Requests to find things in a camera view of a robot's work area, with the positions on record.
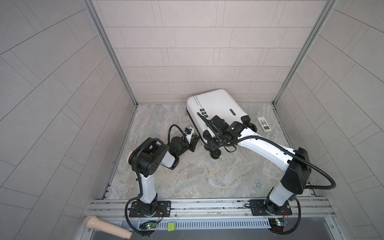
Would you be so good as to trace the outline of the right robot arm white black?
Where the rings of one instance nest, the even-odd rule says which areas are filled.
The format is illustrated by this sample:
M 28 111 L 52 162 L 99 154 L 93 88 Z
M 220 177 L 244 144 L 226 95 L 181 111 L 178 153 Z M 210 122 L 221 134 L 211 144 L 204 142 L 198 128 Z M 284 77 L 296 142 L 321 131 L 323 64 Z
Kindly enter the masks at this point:
M 280 182 L 272 188 L 263 203 L 263 210 L 271 215 L 278 214 L 285 203 L 293 197 L 303 193 L 305 189 L 332 190 L 337 184 L 326 172 L 306 160 L 308 153 L 302 148 L 297 150 L 285 148 L 269 139 L 258 135 L 254 130 L 255 125 L 245 121 L 243 123 L 234 121 L 228 125 L 223 119 L 214 116 L 207 120 L 200 113 L 198 116 L 209 128 L 204 132 L 204 138 L 208 143 L 218 142 L 223 147 L 240 146 L 268 159 L 285 174 Z M 330 184 L 327 186 L 307 185 L 309 176 L 315 170 L 325 177 Z

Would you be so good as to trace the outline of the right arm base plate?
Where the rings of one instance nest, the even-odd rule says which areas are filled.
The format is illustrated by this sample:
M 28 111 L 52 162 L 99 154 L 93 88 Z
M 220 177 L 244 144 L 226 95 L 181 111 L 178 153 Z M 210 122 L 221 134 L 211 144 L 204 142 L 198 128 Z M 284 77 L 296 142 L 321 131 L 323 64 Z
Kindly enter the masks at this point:
M 293 214 L 289 201 L 281 207 L 272 202 L 265 203 L 265 199 L 250 200 L 248 208 L 251 209 L 253 216 L 291 216 Z

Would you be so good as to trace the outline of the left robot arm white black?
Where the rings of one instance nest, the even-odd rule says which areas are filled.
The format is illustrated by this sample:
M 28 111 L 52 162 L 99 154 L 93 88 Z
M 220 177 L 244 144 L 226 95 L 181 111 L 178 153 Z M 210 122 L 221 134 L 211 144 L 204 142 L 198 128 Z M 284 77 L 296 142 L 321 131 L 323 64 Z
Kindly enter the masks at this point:
M 160 165 L 174 170 L 185 152 L 194 152 L 199 141 L 194 128 L 185 128 L 181 137 L 173 137 L 166 144 L 160 139 L 147 138 L 128 157 L 128 163 L 139 182 L 139 210 L 153 215 L 157 210 L 158 194 L 155 190 L 154 173 Z

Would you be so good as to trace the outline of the black and white suitcase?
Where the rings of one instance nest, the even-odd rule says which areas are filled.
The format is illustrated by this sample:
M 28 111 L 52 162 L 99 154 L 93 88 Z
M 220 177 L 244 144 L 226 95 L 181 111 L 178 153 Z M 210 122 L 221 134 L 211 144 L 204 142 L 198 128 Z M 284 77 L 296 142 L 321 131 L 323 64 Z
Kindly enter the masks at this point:
M 251 122 L 250 116 L 243 111 L 230 94 L 223 89 L 188 98 L 187 113 L 202 140 L 204 148 L 210 152 L 211 158 L 215 160 L 220 157 L 220 148 L 222 146 L 208 147 L 207 140 L 204 139 L 204 131 L 208 130 L 204 118 L 211 120 L 214 116 L 219 116 L 229 125 L 237 121 L 245 124 L 247 128 L 253 132 L 257 132 L 257 127 Z

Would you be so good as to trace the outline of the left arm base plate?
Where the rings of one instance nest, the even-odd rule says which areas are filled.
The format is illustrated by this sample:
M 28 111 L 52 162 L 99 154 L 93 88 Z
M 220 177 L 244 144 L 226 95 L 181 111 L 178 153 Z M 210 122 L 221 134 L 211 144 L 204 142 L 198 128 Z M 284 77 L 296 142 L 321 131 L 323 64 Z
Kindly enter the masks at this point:
M 155 217 L 169 217 L 171 211 L 171 201 L 154 201 L 153 203 L 146 204 L 142 201 L 134 201 L 129 207 L 130 218 L 155 218 Z

